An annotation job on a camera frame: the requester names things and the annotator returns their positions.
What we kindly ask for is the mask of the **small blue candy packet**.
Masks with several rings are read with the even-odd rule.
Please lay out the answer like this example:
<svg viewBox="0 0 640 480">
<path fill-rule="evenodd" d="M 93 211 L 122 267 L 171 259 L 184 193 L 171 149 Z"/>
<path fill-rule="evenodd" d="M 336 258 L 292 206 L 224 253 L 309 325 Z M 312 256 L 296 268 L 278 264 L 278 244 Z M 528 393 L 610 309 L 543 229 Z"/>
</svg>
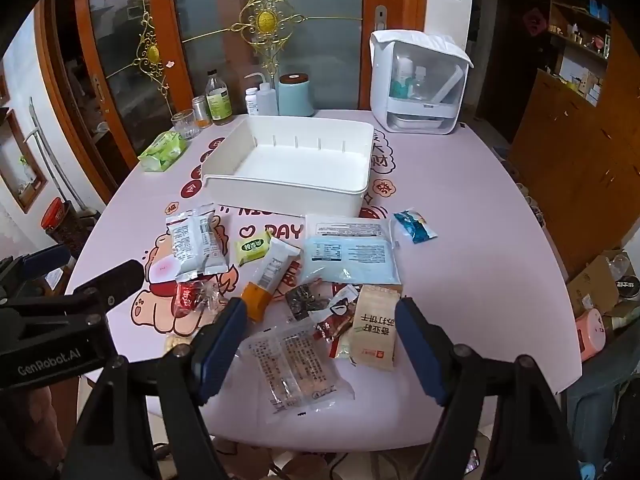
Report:
<svg viewBox="0 0 640 480">
<path fill-rule="evenodd" d="M 422 214 L 414 209 L 395 212 L 394 218 L 406 231 L 413 244 L 425 243 L 437 237 L 437 233 L 428 225 Z"/>
</svg>

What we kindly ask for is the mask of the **red lid floor container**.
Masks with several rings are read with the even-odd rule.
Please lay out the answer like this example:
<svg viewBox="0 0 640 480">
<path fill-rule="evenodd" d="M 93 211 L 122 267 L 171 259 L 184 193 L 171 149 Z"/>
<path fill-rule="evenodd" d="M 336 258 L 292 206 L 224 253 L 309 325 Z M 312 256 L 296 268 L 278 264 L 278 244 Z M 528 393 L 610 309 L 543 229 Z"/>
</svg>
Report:
<svg viewBox="0 0 640 480">
<path fill-rule="evenodd" d="M 65 246 L 78 259 L 89 238 L 88 226 L 82 223 L 69 200 L 52 200 L 40 221 L 52 240 Z"/>
</svg>

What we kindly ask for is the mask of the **brown white chocolate packet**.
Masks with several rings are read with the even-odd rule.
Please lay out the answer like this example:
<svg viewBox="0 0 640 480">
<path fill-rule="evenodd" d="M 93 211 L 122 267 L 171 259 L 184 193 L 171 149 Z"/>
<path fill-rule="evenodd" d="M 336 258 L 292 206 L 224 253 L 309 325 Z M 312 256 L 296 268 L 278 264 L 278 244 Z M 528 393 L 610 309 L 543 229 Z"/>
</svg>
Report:
<svg viewBox="0 0 640 480">
<path fill-rule="evenodd" d="M 314 339 L 333 342 L 352 326 L 358 297 L 359 290 L 354 285 L 345 285 L 324 309 L 310 311 L 309 317 L 314 323 Z"/>
</svg>

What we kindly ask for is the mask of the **clear drinking glass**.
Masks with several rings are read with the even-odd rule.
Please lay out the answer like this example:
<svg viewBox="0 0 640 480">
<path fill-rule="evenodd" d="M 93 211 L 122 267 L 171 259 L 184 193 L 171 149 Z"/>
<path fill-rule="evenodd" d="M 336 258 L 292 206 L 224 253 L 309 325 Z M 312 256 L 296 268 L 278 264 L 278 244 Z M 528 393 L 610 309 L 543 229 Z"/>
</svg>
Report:
<svg viewBox="0 0 640 480">
<path fill-rule="evenodd" d="M 175 132 L 178 132 L 186 141 L 196 138 L 202 131 L 202 128 L 196 123 L 192 108 L 172 115 L 171 122 Z"/>
</svg>

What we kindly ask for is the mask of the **teal canister brown lid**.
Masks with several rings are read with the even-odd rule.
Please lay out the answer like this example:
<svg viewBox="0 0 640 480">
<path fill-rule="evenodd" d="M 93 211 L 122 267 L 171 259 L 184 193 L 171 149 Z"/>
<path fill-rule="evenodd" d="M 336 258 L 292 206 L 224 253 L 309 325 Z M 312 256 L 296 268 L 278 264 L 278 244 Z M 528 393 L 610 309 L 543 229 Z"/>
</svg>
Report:
<svg viewBox="0 0 640 480">
<path fill-rule="evenodd" d="M 314 114 L 307 74 L 290 73 L 279 77 L 278 107 L 281 116 L 310 117 Z"/>
</svg>

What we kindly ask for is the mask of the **small green snack packet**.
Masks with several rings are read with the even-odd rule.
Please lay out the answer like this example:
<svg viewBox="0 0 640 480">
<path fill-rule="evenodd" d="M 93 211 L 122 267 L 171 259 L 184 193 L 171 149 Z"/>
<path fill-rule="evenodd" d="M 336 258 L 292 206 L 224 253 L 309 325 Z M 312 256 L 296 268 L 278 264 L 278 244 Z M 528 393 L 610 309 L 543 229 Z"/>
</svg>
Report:
<svg viewBox="0 0 640 480">
<path fill-rule="evenodd" d="M 270 247 L 271 235 L 264 231 L 258 235 L 235 242 L 235 259 L 238 266 L 264 258 Z"/>
</svg>

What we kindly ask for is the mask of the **clear cake snack packet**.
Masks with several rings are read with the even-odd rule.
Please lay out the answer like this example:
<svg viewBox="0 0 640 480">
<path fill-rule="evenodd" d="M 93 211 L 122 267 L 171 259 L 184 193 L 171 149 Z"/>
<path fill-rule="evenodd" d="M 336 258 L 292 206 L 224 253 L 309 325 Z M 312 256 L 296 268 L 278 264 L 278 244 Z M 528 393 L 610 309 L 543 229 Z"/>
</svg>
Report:
<svg viewBox="0 0 640 480">
<path fill-rule="evenodd" d="M 249 336 L 240 357 L 257 370 L 258 415 L 267 424 L 306 418 L 355 399 L 309 318 Z"/>
</svg>

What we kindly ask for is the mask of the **red clear candy packet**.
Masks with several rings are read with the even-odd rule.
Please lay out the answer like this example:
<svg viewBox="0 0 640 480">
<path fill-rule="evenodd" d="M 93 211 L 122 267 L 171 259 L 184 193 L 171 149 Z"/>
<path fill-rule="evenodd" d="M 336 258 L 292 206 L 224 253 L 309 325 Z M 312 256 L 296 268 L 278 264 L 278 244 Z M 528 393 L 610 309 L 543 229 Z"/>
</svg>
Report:
<svg viewBox="0 0 640 480">
<path fill-rule="evenodd" d="M 171 312 L 176 318 L 190 313 L 208 311 L 218 314 L 227 304 L 214 278 L 193 280 L 177 284 Z"/>
</svg>

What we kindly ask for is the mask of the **dark dried fruit packet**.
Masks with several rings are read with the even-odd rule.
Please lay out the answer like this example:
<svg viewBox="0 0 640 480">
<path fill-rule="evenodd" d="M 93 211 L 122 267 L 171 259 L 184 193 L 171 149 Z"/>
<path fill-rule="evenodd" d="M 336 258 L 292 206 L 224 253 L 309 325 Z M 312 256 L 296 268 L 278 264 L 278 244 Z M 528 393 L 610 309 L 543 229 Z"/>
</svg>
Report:
<svg viewBox="0 0 640 480">
<path fill-rule="evenodd" d="M 292 318 L 301 321 L 308 318 L 310 312 L 325 309 L 330 302 L 330 297 L 323 292 L 325 289 L 322 281 L 314 281 L 289 290 L 284 296 Z"/>
</svg>

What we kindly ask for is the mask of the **silver grey snack packet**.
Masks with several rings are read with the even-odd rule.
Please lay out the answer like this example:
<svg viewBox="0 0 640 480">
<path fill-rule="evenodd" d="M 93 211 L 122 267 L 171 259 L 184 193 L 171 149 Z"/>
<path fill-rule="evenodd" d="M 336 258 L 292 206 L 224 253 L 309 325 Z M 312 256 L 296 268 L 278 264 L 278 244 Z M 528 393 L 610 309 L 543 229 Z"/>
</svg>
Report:
<svg viewBox="0 0 640 480">
<path fill-rule="evenodd" d="M 178 283 L 229 270 L 227 259 L 212 227 L 215 210 L 214 204 L 205 204 L 166 218 L 166 226 L 171 236 L 172 255 L 179 263 L 176 276 Z"/>
</svg>

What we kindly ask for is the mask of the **beige noodle cake packet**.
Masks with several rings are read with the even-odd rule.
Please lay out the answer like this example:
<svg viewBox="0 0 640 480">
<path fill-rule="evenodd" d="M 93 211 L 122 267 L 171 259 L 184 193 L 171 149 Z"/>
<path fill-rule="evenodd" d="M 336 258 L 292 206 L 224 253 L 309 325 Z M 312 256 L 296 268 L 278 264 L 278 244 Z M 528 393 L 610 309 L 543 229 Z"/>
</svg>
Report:
<svg viewBox="0 0 640 480">
<path fill-rule="evenodd" d="M 164 343 L 164 352 L 167 353 L 173 348 L 180 346 L 180 344 L 190 344 L 192 336 L 179 336 L 176 334 L 169 334 Z"/>
</svg>

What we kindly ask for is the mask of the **white orange snack bar packet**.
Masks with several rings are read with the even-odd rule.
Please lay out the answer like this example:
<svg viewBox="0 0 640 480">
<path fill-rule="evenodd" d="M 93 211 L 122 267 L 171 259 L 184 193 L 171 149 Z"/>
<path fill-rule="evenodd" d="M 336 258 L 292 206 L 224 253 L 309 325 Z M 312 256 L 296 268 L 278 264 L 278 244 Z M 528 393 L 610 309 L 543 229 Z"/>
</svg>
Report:
<svg viewBox="0 0 640 480">
<path fill-rule="evenodd" d="M 276 289 L 282 282 L 292 262 L 300 255 L 300 249 L 273 237 L 268 252 L 242 291 L 248 317 L 262 322 Z"/>
</svg>

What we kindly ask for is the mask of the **small silver tin can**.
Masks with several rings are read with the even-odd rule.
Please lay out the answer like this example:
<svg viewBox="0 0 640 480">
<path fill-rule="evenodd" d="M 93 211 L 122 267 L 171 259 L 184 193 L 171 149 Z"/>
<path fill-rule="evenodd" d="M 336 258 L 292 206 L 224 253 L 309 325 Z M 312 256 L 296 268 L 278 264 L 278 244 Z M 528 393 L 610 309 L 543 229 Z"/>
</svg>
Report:
<svg viewBox="0 0 640 480">
<path fill-rule="evenodd" d="M 206 128 L 213 122 L 210 117 L 206 96 L 194 96 L 192 110 L 194 122 L 198 125 L 198 128 Z"/>
</svg>

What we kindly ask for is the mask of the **light blue snack bag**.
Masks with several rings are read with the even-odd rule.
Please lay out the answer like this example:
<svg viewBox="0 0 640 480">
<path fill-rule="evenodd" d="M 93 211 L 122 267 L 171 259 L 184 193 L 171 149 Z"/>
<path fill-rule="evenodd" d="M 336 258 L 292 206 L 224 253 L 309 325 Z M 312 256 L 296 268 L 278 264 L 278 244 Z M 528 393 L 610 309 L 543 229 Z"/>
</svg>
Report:
<svg viewBox="0 0 640 480">
<path fill-rule="evenodd" d="M 401 284 L 394 245 L 385 237 L 309 237 L 302 261 L 299 283 Z"/>
</svg>

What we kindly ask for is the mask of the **white dispenser box appliance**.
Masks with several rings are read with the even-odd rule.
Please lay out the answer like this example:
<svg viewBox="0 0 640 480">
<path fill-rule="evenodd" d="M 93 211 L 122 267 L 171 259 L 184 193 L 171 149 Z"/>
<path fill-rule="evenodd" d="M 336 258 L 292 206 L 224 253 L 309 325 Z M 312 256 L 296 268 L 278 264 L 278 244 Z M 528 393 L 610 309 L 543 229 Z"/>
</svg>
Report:
<svg viewBox="0 0 640 480">
<path fill-rule="evenodd" d="M 447 36 L 386 29 L 370 36 L 370 109 L 389 132 L 446 136 L 456 128 L 473 63 Z"/>
</svg>

